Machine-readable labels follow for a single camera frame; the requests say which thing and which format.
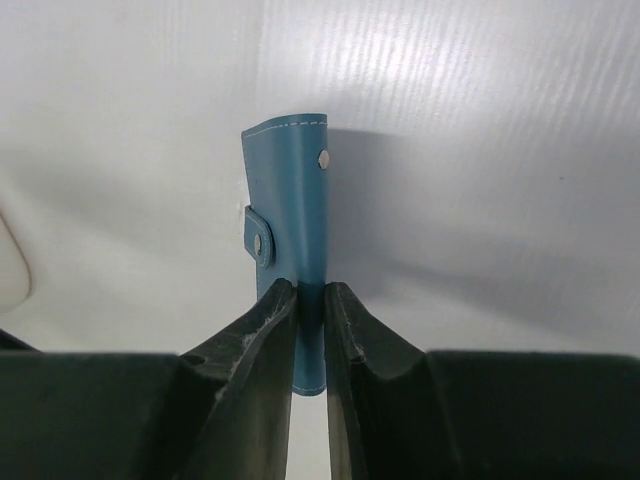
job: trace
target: white curved object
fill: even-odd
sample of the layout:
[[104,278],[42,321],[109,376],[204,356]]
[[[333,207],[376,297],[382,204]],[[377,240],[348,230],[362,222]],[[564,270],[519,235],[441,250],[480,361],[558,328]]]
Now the white curved object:
[[29,295],[29,287],[29,269],[0,218],[0,313],[20,305]]

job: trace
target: white stitching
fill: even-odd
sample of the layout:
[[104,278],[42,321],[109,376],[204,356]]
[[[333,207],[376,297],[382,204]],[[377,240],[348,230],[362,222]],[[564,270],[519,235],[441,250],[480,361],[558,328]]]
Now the white stitching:
[[274,128],[282,128],[282,127],[295,127],[296,125],[326,125],[327,122],[293,122],[293,123],[283,123],[282,125],[274,125],[273,127],[267,127],[259,132],[250,133],[249,135],[245,135],[243,138],[255,137],[256,135],[260,135],[263,132],[268,130],[273,130]]
[[327,384],[323,383],[321,387],[318,388],[302,388],[302,387],[296,387],[296,390],[300,390],[301,392],[305,392],[305,393],[320,393],[322,392],[325,388],[327,388]]

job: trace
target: leather case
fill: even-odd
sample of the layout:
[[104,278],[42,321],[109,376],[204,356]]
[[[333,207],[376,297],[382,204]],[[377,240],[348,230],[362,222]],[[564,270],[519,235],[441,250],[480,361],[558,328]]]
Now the leather case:
[[244,244],[256,261],[258,298],[278,278],[298,289],[293,391],[325,389],[323,291],[327,270],[327,117],[273,118],[242,132],[251,205]]

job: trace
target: rivet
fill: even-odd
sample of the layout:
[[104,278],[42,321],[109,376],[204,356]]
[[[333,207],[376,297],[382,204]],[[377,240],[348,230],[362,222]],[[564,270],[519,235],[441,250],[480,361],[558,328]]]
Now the rivet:
[[256,255],[262,253],[262,240],[260,239],[260,235],[253,237],[253,251],[256,252]]
[[325,170],[329,166],[329,152],[323,150],[318,157],[318,165],[322,170]]

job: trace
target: white corrugated surface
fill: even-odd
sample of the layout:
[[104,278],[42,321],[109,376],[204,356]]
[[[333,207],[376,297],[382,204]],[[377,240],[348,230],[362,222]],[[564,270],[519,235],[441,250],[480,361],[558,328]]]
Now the white corrugated surface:
[[[5,0],[0,211],[44,349],[253,302],[239,133],[329,114],[333,279],[423,348],[640,352],[640,2]],[[297,400],[290,477],[328,478]],[[312,429],[317,434],[305,433]]]

